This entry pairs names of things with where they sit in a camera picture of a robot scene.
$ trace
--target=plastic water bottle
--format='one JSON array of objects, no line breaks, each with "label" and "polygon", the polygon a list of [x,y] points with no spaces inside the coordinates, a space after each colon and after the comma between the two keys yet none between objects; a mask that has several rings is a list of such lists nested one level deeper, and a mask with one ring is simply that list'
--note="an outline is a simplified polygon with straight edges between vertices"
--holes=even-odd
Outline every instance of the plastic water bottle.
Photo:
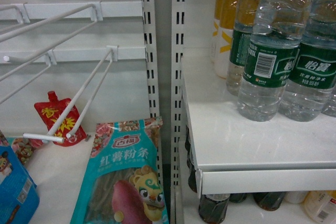
[{"label": "plastic water bottle", "polygon": [[212,38],[211,38],[211,50],[210,50],[211,62],[215,62],[216,44],[218,40],[219,20],[220,20],[220,14],[222,12],[222,4],[223,4],[223,0],[216,0],[215,14],[214,14],[214,27],[213,27],[213,33],[212,33]]},{"label": "plastic water bottle", "polygon": [[336,0],[313,0],[298,59],[279,112],[295,121],[316,118],[336,81]]},{"label": "plastic water bottle", "polygon": [[237,96],[247,58],[253,23],[260,0],[239,0],[233,30],[226,89]]},{"label": "plastic water bottle", "polygon": [[324,105],[322,113],[336,118],[336,86],[332,90],[327,103]]},{"label": "plastic water bottle", "polygon": [[215,73],[226,79],[238,0],[224,0],[215,54]]},{"label": "plastic water bottle", "polygon": [[277,113],[310,7],[311,0],[260,0],[238,93],[244,117],[263,122]]}]

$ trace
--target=store shelf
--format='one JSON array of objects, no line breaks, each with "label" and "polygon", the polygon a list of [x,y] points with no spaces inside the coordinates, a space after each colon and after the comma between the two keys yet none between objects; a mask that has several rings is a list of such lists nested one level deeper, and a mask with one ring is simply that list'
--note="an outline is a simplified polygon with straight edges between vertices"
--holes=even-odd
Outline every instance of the store shelf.
[{"label": "store shelf", "polygon": [[70,223],[95,133],[70,147],[49,143],[37,150],[27,165],[37,185],[39,206],[29,223]]},{"label": "store shelf", "polygon": [[208,50],[185,48],[182,59],[182,97],[202,194],[335,189],[336,118],[242,117]]},{"label": "store shelf", "polygon": [[[184,215],[184,223],[192,224],[204,224],[205,222],[198,215],[198,203],[199,199],[197,194],[191,191],[188,186],[189,170],[186,164],[186,149],[184,148],[184,142],[179,142],[180,154],[180,178],[182,188],[182,201]],[[226,218],[223,223],[226,224],[314,224],[306,213],[304,212],[302,204],[291,204],[283,201],[280,208],[276,211],[265,211],[257,206],[251,195],[248,195],[247,199],[242,203],[229,202],[227,208]]]}]

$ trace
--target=red pouch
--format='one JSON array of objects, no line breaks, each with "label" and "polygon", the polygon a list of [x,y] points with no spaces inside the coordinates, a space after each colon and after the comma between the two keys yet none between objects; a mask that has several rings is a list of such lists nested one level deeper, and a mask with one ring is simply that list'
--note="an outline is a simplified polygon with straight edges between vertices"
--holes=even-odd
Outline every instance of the red pouch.
[{"label": "red pouch", "polygon": [[[43,122],[47,125],[48,130],[54,125],[59,116],[62,114],[64,109],[68,106],[71,99],[65,98],[63,100],[58,100],[54,91],[48,92],[49,102],[38,102],[34,104],[37,113],[42,118]],[[77,132],[67,138],[66,135],[71,131],[74,127],[76,121],[78,120],[79,113],[76,106],[73,106],[67,117],[64,119],[60,127],[55,133],[55,136],[64,137],[64,143],[56,143],[54,144],[61,146],[72,146],[79,143],[81,140],[86,139],[87,135],[83,128],[79,126]]]}]

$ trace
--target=cartoon character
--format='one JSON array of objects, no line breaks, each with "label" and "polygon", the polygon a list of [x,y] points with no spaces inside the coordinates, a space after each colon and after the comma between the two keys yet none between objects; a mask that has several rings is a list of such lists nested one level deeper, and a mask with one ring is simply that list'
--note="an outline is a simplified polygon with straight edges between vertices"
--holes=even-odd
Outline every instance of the cartoon character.
[{"label": "cartoon character", "polygon": [[142,197],[146,216],[155,223],[162,223],[162,211],[165,208],[165,203],[156,172],[149,165],[144,165],[134,172],[129,181]]},{"label": "cartoon character", "polygon": [[11,174],[12,170],[13,166],[8,160],[8,152],[4,151],[0,156],[0,184]]}]

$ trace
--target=bottle label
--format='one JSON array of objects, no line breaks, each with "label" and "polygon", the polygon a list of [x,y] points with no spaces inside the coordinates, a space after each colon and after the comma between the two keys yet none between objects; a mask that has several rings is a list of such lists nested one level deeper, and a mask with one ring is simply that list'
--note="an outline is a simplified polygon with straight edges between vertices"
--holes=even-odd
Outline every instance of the bottle label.
[{"label": "bottle label", "polygon": [[211,50],[210,50],[210,58],[212,61],[215,60],[216,55],[216,44],[217,44],[217,38],[218,38],[218,30],[219,30],[219,19],[214,19],[214,27],[212,32],[212,38],[211,38]]},{"label": "bottle label", "polygon": [[251,33],[233,30],[230,62],[237,66],[245,66]]},{"label": "bottle label", "polygon": [[336,81],[336,50],[300,44],[300,52],[289,79],[315,89],[331,89]]},{"label": "bottle label", "polygon": [[219,28],[215,56],[215,73],[222,78],[226,78],[229,67],[232,33],[233,30],[231,29]]},{"label": "bottle label", "polygon": [[271,48],[251,41],[243,77],[257,86],[283,87],[294,67],[297,53],[297,48]]},{"label": "bottle label", "polygon": [[226,28],[219,28],[219,43],[218,43],[218,49],[220,57],[226,56],[230,54],[231,50],[231,43],[232,43],[232,33],[233,30],[226,29]]},{"label": "bottle label", "polygon": [[332,223],[336,219],[336,200],[325,191],[312,191],[305,202],[305,209],[318,223]]}]

